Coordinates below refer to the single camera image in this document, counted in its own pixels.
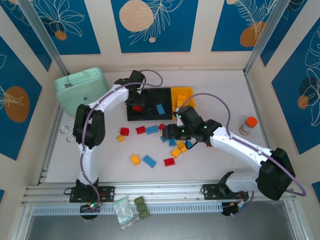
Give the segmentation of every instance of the green lunch box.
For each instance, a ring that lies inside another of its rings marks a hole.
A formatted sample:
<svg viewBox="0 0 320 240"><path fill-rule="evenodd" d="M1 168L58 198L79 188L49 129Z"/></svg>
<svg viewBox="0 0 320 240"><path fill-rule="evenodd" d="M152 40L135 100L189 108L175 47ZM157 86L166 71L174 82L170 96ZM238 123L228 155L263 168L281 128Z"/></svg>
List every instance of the green lunch box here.
<svg viewBox="0 0 320 240"><path fill-rule="evenodd" d="M54 88L56 99L70 116L76 115L80 104L93 103L110 89L99 67L61 77L54 81Z"/></svg>

